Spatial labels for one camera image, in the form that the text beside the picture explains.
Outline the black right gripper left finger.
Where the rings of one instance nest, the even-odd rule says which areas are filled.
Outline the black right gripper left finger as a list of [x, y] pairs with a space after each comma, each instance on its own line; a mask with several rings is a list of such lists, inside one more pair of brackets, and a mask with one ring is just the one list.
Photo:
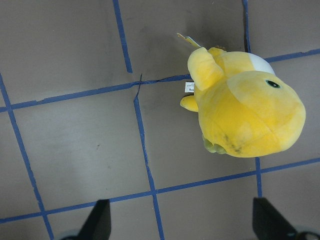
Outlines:
[[111, 235], [111, 208], [109, 199], [96, 202], [76, 240], [108, 240]]

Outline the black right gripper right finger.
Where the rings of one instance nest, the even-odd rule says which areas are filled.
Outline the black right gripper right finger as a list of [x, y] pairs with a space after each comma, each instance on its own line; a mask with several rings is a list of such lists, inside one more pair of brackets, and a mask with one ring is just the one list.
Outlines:
[[252, 228], [259, 240], [304, 240], [283, 215], [264, 197], [253, 199]]

